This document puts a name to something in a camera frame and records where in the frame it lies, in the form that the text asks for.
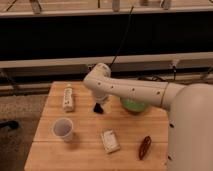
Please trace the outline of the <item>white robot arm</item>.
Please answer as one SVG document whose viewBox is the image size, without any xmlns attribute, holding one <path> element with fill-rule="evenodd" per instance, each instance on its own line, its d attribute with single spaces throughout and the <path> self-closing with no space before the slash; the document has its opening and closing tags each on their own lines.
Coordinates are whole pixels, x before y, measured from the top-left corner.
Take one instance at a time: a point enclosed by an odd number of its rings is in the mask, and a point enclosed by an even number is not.
<svg viewBox="0 0 213 171">
<path fill-rule="evenodd" d="M 167 171 L 213 171 L 213 85 L 115 79 L 104 63 L 83 83 L 100 104 L 115 95 L 168 112 Z"/>
</svg>

